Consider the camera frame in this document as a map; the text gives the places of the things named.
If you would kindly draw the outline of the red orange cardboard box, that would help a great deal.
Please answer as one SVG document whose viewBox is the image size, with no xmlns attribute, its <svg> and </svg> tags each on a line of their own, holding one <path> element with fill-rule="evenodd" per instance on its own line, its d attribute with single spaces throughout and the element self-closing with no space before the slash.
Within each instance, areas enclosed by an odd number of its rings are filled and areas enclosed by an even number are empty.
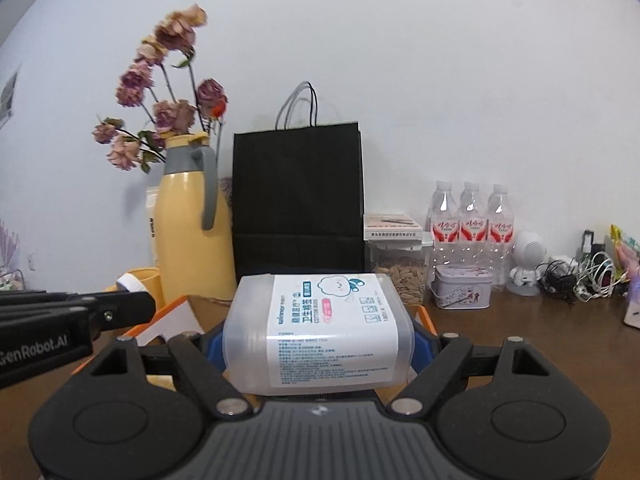
<svg viewBox="0 0 640 480">
<path fill-rule="evenodd" d="M 156 312 L 151 322 L 134 326 L 127 330 L 124 335 L 136 338 L 139 346 L 144 346 L 145 344 L 150 344 L 154 339 L 168 339 L 171 336 L 185 331 L 188 332 L 189 330 L 204 334 L 224 321 L 228 314 L 229 306 L 230 302 L 220 302 L 197 296 L 182 296 Z M 424 332 L 431 334 L 429 337 L 433 339 L 437 335 L 436 328 L 425 307 L 411 307 L 409 312 L 414 314 L 414 320 L 419 325 L 422 325 Z M 420 359 L 422 359 L 422 354 L 425 354 L 428 356 L 428 359 L 425 358 L 428 363 L 433 359 L 433 348 L 433 344 L 429 342 L 426 344 L 425 352 L 423 352 L 420 344 L 416 344 L 414 356 L 420 356 Z M 400 393 L 400 390 L 416 377 L 416 369 L 413 365 L 411 366 L 408 379 L 403 384 L 375 390 L 384 403 L 390 402 L 390 399 L 396 393 Z M 155 376 L 166 376 L 167 378 L 153 378 L 151 379 L 152 384 L 169 389 L 174 388 L 173 386 L 169 387 L 168 374 L 150 375 L 148 373 L 148 377 Z"/>
</svg>

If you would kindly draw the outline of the white metal tin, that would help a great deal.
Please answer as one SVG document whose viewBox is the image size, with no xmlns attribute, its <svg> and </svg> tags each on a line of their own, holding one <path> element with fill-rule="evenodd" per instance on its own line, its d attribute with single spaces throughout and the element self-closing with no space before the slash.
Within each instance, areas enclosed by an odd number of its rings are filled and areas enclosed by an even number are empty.
<svg viewBox="0 0 640 480">
<path fill-rule="evenodd" d="M 444 310 L 483 310 L 490 304 L 492 272 L 482 266 L 436 266 L 432 295 Z"/>
</svg>

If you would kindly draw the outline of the clear seed container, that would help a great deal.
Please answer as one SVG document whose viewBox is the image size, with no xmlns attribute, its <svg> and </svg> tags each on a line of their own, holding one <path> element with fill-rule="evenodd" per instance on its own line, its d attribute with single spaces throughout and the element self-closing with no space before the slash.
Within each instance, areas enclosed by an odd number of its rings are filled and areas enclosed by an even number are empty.
<svg viewBox="0 0 640 480">
<path fill-rule="evenodd" d="M 418 240 L 369 240 L 370 267 L 387 275 L 407 308 L 422 304 L 427 281 L 431 242 Z"/>
</svg>

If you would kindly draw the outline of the yellow ceramic mug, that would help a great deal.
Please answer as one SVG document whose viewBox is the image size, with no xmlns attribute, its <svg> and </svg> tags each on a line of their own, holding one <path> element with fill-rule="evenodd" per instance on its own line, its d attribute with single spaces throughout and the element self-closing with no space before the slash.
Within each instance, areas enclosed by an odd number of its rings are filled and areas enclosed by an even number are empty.
<svg viewBox="0 0 640 480">
<path fill-rule="evenodd" d="M 155 301 L 155 309 L 165 307 L 165 298 L 157 268 L 137 268 L 122 274 L 107 292 L 148 292 Z"/>
</svg>

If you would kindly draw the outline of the water bottle left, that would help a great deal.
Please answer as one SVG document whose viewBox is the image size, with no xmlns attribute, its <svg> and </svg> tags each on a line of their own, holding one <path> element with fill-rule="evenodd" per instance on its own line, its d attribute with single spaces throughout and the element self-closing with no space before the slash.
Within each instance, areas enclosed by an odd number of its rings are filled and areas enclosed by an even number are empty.
<svg viewBox="0 0 640 480">
<path fill-rule="evenodd" d="M 452 195 L 452 184 L 437 181 L 426 223 L 433 239 L 433 249 L 428 271 L 428 282 L 433 283 L 438 266 L 455 263 L 457 259 L 459 217 L 458 206 Z"/>
</svg>

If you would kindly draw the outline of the water bottle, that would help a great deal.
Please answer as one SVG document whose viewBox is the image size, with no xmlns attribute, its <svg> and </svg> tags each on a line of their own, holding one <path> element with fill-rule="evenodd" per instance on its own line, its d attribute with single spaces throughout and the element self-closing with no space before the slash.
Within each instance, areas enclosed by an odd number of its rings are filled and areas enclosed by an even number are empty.
<svg viewBox="0 0 640 480">
<path fill-rule="evenodd" d="M 488 218 L 480 185 L 465 182 L 458 208 L 460 261 L 477 264 L 483 257 L 488 233 Z"/>
<path fill-rule="evenodd" d="M 514 235 L 514 212 L 508 189 L 495 184 L 487 203 L 488 249 L 495 289 L 503 289 L 511 269 L 511 252 Z"/>
<path fill-rule="evenodd" d="M 457 259 L 459 217 L 458 206 L 452 195 L 452 184 L 437 181 L 426 223 L 433 239 L 433 249 L 428 271 L 428 282 L 433 283 L 438 266 L 455 263 Z"/>
</svg>

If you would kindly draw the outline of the yellow thermos jug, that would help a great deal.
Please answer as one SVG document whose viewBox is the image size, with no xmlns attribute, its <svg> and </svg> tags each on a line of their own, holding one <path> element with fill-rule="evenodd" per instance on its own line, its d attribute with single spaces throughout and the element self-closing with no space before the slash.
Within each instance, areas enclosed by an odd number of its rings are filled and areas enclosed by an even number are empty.
<svg viewBox="0 0 640 480">
<path fill-rule="evenodd" d="M 164 297 L 229 301 L 236 291 L 231 214 L 217 155 L 204 133 L 166 141 L 154 206 L 157 263 Z"/>
</svg>

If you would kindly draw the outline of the white robot figurine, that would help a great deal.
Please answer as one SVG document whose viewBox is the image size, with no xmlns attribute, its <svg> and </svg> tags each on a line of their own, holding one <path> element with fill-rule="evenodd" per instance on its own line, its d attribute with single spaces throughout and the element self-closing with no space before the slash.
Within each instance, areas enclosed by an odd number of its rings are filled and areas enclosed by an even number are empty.
<svg viewBox="0 0 640 480">
<path fill-rule="evenodd" d="M 508 291 L 522 297 L 538 296 L 541 265 L 546 257 L 546 246 L 537 233 L 518 231 L 512 252 L 514 267 L 509 273 L 510 281 L 506 285 Z"/>
</svg>

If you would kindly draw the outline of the water bottle middle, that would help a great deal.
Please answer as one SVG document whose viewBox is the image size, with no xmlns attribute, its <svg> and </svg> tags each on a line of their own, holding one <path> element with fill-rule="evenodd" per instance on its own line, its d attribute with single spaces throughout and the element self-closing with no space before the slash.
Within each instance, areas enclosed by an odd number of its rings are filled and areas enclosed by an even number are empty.
<svg viewBox="0 0 640 480">
<path fill-rule="evenodd" d="M 477 264 L 483 257 L 488 233 L 488 218 L 480 185 L 465 182 L 458 208 L 460 261 Z"/>
</svg>

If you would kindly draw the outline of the water bottle right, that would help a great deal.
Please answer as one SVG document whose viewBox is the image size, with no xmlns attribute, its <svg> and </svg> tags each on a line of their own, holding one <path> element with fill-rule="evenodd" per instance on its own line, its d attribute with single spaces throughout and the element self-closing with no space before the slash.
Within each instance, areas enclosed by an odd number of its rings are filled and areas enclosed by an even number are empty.
<svg viewBox="0 0 640 480">
<path fill-rule="evenodd" d="M 514 212 L 508 189 L 495 184 L 487 203 L 488 249 L 495 289 L 503 289 L 511 269 L 511 252 L 514 235 Z"/>
</svg>

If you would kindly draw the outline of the white flat box on container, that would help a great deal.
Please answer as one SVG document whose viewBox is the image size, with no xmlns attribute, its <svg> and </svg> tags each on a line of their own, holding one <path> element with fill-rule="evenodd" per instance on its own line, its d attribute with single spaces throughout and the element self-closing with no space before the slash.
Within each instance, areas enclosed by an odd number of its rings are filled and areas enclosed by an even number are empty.
<svg viewBox="0 0 640 480">
<path fill-rule="evenodd" d="M 406 214 L 365 214 L 365 240 L 422 240 L 422 226 Z"/>
</svg>

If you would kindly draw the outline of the purple white tissue box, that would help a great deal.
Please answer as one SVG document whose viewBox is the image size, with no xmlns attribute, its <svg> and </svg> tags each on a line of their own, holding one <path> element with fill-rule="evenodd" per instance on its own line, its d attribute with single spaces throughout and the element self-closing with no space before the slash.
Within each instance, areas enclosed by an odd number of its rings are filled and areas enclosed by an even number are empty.
<svg viewBox="0 0 640 480">
<path fill-rule="evenodd" d="M 640 280 L 638 276 L 630 280 L 626 298 L 627 310 L 624 323 L 638 330 L 640 328 Z"/>
</svg>

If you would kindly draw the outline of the black paper shopping bag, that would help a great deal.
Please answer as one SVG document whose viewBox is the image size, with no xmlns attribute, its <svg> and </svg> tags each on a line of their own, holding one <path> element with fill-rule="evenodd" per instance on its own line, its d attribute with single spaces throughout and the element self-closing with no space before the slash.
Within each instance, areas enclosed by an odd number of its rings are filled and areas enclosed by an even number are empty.
<svg viewBox="0 0 640 480">
<path fill-rule="evenodd" d="M 273 129 L 233 139 L 232 244 L 238 278 L 366 268 L 359 127 L 320 125 L 301 82 Z"/>
</svg>

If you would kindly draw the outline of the dried pink rose bouquet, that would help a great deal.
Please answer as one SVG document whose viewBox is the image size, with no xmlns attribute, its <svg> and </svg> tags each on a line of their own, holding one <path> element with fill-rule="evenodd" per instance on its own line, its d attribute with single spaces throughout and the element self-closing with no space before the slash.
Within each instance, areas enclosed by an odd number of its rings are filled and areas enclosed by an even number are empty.
<svg viewBox="0 0 640 480">
<path fill-rule="evenodd" d="M 227 92 L 214 78 L 197 81 L 194 70 L 196 33 L 207 22 L 206 11 L 194 3 L 166 14 L 140 40 L 118 77 L 115 100 L 126 110 L 141 110 L 145 123 L 136 129 L 125 119 L 103 117 L 92 130 L 94 142 L 108 147 L 106 159 L 115 168 L 147 174 L 167 159 L 170 139 L 189 134 L 206 136 L 219 151 Z"/>
</svg>

